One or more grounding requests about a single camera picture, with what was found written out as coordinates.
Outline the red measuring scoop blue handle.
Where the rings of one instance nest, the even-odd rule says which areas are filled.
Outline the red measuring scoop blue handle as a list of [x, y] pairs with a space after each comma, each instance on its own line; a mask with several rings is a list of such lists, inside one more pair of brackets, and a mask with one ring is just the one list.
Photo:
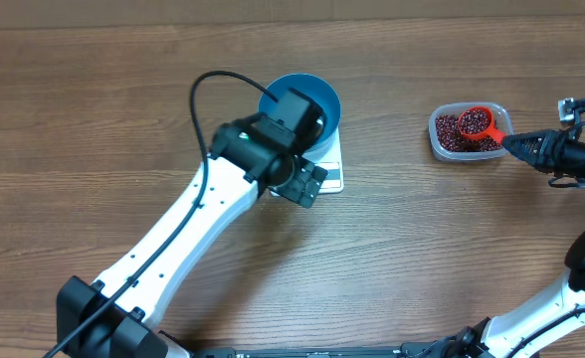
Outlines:
[[457, 129], [462, 137], [472, 141], [490, 138], [502, 144], [507, 137], [505, 132], [495, 127], [491, 111], [484, 106], [475, 106], [463, 112], [458, 119]]

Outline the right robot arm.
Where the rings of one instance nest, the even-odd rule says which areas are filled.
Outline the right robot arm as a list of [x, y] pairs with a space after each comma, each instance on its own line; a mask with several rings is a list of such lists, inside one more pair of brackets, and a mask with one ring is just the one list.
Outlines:
[[[568, 188], [585, 187], [585, 143], [565, 130], [542, 130], [509, 135], [502, 146], [517, 159], [554, 177], [575, 181]], [[536, 357], [540, 350], [585, 326], [585, 232], [565, 257], [565, 271], [550, 286], [523, 305], [501, 316], [466, 327], [441, 344], [443, 357]]]

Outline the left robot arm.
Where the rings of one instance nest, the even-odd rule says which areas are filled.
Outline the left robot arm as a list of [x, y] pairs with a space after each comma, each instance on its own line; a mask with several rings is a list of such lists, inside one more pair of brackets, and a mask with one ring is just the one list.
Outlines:
[[190, 356], [155, 330], [177, 289], [265, 191], [312, 206], [328, 172], [307, 154], [337, 131], [341, 115], [333, 90], [291, 87], [269, 109], [221, 125], [191, 183], [142, 240], [93, 283], [73, 276], [61, 288], [49, 354]]

